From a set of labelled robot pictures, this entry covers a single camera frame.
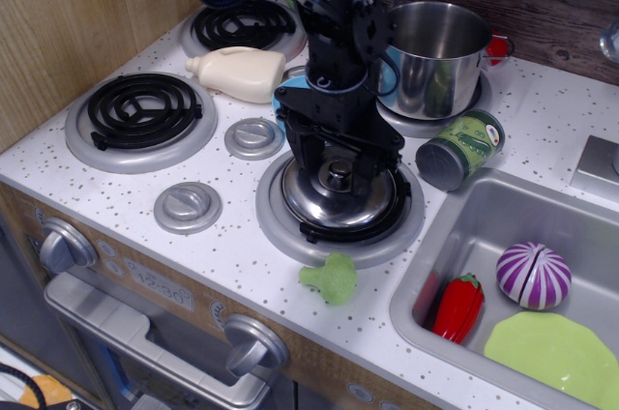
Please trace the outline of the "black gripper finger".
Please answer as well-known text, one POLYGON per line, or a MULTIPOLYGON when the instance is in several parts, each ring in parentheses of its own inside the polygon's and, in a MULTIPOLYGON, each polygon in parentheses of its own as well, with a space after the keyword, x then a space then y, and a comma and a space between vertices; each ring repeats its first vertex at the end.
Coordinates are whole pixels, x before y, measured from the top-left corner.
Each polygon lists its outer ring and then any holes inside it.
POLYGON ((373 180, 387 172, 393 190, 398 185, 398 167, 401 154, 398 149, 384 149, 367 146, 356 154, 353 160, 352 193, 355 196, 368 195, 373 180))
POLYGON ((333 131, 302 119, 286 119, 285 132, 295 161, 307 172, 315 172, 323 163, 326 144, 333 131))

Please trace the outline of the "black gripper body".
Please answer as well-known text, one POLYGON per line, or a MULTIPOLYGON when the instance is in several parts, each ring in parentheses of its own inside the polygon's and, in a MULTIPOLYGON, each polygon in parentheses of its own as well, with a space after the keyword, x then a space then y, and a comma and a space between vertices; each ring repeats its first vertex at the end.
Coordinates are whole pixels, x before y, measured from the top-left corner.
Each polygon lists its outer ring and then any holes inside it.
POLYGON ((323 92, 314 88, 279 88, 278 118, 302 119, 333 131, 328 143, 359 153, 367 146, 398 149, 403 136, 378 113, 376 97, 364 88, 347 93, 323 92))

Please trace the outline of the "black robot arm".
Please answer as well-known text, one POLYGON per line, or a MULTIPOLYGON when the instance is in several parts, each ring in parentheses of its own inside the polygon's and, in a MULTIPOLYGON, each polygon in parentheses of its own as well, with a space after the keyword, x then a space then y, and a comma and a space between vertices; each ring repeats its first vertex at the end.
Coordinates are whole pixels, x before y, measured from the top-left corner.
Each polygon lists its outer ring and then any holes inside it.
MULTIPOLYGON (((226 8, 244 0, 200 0, 226 8)), ((277 116, 302 168, 314 169, 326 145, 353 154, 353 194, 396 171, 403 137, 378 113, 378 77, 395 25, 382 0, 295 0, 309 42, 308 88, 279 88, 277 116)))

